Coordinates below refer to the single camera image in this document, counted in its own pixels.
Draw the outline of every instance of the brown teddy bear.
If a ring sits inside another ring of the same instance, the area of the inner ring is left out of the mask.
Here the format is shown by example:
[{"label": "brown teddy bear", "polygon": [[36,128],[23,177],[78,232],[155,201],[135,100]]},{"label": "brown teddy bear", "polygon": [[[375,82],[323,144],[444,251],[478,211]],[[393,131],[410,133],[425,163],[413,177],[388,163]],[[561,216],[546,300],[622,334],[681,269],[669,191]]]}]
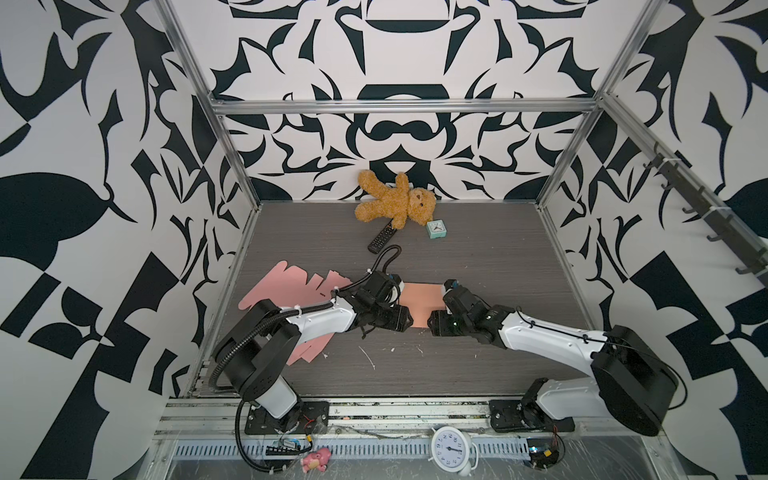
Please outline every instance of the brown teddy bear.
[{"label": "brown teddy bear", "polygon": [[389,217],[392,228],[400,230],[406,225],[406,219],[411,217],[419,225],[432,221],[437,199],[435,194],[424,188],[408,187],[408,176],[397,174],[395,188],[387,187],[379,181],[370,170],[363,170],[357,177],[360,188],[378,198],[372,202],[360,204],[355,209],[357,220],[369,222],[374,218]]}]

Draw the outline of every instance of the dark wooden tabletop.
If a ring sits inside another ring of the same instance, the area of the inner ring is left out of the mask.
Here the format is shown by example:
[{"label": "dark wooden tabletop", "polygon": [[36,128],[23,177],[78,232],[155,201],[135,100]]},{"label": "dark wooden tabletop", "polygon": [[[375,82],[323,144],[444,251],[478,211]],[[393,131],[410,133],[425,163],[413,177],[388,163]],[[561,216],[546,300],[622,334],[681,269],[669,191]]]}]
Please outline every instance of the dark wooden tabletop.
[{"label": "dark wooden tabletop", "polygon": [[[376,258],[366,246],[388,220],[359,222],[355,206],[264,204],[220,335],[243,315],[238,302],[281,260],[308,277],[336,270],[360,278]],[[390,242],[402,247],[390,273],[413,283],[456,278],[490,304],[519,305],[539,319],[586,327],[532,204],[443,203],[435,218],[445,222],[448,236],[430,240],[424,227],[409,221]],[[365,339],[359,330],[337,333],[323,353],[283,371],[300,395],[516,395],[538,377],[583,376],[527,352],[481,345],[471,337],[433,337],[428,329],[377,329]]]}]

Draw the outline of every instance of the clock face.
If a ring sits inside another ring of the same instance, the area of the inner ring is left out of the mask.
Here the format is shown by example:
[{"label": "clock face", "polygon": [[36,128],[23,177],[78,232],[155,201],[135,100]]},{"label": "clock face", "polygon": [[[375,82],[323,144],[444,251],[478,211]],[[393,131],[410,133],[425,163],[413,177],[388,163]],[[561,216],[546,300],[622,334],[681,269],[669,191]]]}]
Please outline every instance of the clock face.
[{"label": "clock face", "polygon": [[464,439],[450,430],[438,432],[435,437],[435,460],[446,468],[456,468],[464,462],[467,448]]}]

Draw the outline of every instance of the white alarm clock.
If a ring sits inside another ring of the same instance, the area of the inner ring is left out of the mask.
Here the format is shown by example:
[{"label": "white alarm clock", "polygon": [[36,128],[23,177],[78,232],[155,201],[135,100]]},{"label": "white alarm clock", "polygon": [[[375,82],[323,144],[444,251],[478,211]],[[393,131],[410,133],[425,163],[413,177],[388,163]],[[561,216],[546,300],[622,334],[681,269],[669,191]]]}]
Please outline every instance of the white alarm clock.
[{"label": "white alarm clock", "polygon": [[[475,449],[475,466],[469,464],[469,452]],[[438,467],[446,472],[465,477],[478,467],[480,453],[477,445],[454,427],[442,427],[432,436],[432,457]]]}]

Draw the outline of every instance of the alarm clock handle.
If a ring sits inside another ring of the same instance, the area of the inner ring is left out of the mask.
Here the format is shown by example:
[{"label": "alarm clock handle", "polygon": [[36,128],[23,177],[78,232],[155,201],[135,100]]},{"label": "alarm clock handle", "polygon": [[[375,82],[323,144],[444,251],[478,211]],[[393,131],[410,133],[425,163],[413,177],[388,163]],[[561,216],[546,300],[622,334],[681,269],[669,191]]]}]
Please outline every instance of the alarm clock handle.
[{"label": "alarm clock handle", "polygon": [[467,465],[464,468],[462,468],[462,470],[458,473],[458,476],[460,477],[469,477],[470,474],[472,473],[472,470],[474,470],[475,468],[478,467],[478,465],[480,465],[480,449],[478,448],[477,445],[475,445],[474,442],[472,442],[472,446],[470,446],[469,448],[471,449],[472,447],[475,448],[475,464],[472,467],[470,467],[469,463],[467,463]]}]

